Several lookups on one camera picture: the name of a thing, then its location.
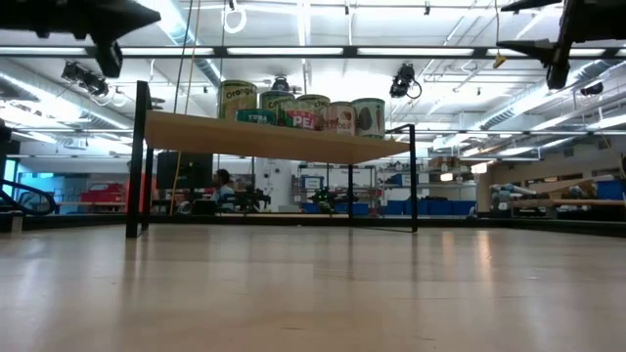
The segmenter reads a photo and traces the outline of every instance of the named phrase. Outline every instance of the can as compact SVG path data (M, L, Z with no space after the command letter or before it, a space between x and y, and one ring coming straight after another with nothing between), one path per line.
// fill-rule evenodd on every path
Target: can
M237 110L256 109L256 86L241 80L225 80L219 86L218 118L236 120Z
M315 113L315 107L312 104L299 101L280 103L277 124L309 130L322 129L320 119Z
M352 102L356 109L356 135L384 138L384 100L364 98Z
M262 109L238 110L237 120L239 122L276 125L276 114L273 111Z
M322 130L329 133L354 136L356 110L349 102L334 102L320 109Z
M261 93L259 99L259 108L278 113L278 107L280 103L290 102L294 100L295 95L292 93L283 91L268 91L265 93Z
M305 94L303 96L297 97L296 100L299 102L312 104L316 110L327 107L331 104L331 99L329 97L325 97L319 94Z

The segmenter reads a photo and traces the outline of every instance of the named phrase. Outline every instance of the ceiling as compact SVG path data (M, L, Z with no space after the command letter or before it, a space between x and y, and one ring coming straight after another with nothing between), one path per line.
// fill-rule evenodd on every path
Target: ceiling
M494 1L489 0L431 0L430 13L425 16L425 2L408 0L240 0L238 9L245 9L246 23L237 33L228 33L222 25L223 10L228 10L224 1L191 0L139 0L145 6L161 11L160 23L136 30L120 39L123 46L172 46L175 40L168 28L192 19L190 30L198 25L198 45L204 46L488 46L495 47L497 23L499 39L556 39L559 32L560 6L550 6L537 11L521 11L517 15L501 13L496 17ZM499 6L510 1L501 0ZM234 27L238 14L228 16ZM31 32L3 31L0 47L26 46L85 46L71 35L53 34L49 39L38 39ZM619 41L582 43L585 46L622 47ZM147 80L151 83L153 96L163 98L165 110L215 116L216 92L210 80L194 63L186 59L182 63L175 59L125 60L121 76L108 79L111 93L103 99L89 98L79 87L69 86L61 79L67 60L48 58L0 59L25 68L32 76L15 77L30 81L35 86L37 77L43 77L73 92L84 99L88 106L104 105L111 115L123 116L131 121L134 113L135 82ZM74 60L83 66L98 70L94 60ZM411 63L418 80L422 83L422 96L409 99L390 99L388 96L392 76L403 63ZM375 97L385 99L386 119L393 123L417 123L418 129L462 129L485 118L498 107L513 104L521 95L532 92L545 81L545 70L540 63L531 60L509 59L499 68L493 68L493 60L415 60L400 59L225 59L212 60L212 64L224 79L241 79L253 82L261 89L269 89L273 78L284 75L291 85L306 87L308 93L323 94L333 101L350 101L357 98ZM592 64L571 62L572 72ZM623 91L623 67L606 73L601 80L604 92L595 97L582 97L579 93L567 92L544 99L542 104L519 113L517 123L498 124L492 129L531 129L531 122L539 116L540 121L550 120L579 110L585 105L608 100ZM179 98L176 85L180 82ZM62 93L59 99L67 94ZM621 99L607 106L607 111L618 111ZM571 129L584 127L598 119L597 110L587 112L585 118L571 118L553 128ZM433 141L435 135L420 135L421 141ZM506 149L515 138L467 139L456 144L463 148L479 148L501 144Z

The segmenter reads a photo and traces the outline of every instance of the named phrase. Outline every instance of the person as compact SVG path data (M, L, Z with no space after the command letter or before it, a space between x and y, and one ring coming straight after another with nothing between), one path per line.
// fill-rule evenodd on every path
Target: person
M213 182L215 183L215 193L213 193L210 200L217 202L222 209L233 210L234 205L232 203L223 203L226 196L235 193L229 186L231 185L231 174L224 169L219 169L213 175Z

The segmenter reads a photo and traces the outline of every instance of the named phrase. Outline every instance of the storage shelf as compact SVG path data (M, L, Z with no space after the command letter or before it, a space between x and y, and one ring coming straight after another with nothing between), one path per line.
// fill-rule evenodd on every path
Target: storage shelf
M148 110L155 149L356 164L409 151L409 144Z

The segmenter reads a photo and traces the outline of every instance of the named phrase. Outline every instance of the wooden floor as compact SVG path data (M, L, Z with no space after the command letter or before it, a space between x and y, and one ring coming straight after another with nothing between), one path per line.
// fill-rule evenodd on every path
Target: wooden floor
M0 351L625 346L619 239L178 225L0 238Z

